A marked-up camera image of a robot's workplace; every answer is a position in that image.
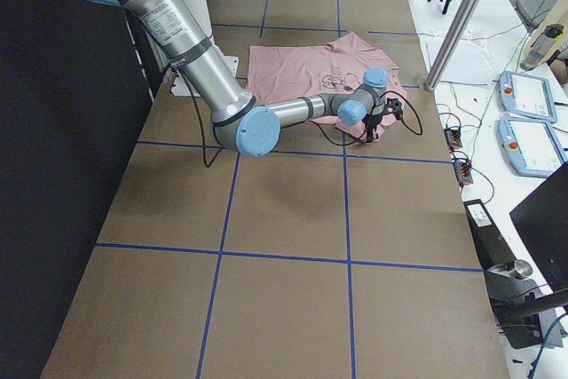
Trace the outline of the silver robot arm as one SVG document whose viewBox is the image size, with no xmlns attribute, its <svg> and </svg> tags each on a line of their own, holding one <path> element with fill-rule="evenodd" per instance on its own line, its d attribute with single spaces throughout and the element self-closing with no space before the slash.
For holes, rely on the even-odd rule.
<svg viewBox="0 0 568 379">
<path fill-rule="evenodd" d="M 172 67 L 209 107 L 217 143 L 246 156 L 270 153 L 281 129 L 322 116 L 336 116 L 346 125 L 363 123 L 365 141 L 371 141 L 383 117 L 403 117 L 402 104 L 388 90 L 387 75 L 380 68 L 368 69 L 352 93 L 320 93 L 263 105 L 240 87 L 183 0 L 87 1 L 122 7 L 137 15 Z"/>
</svg>

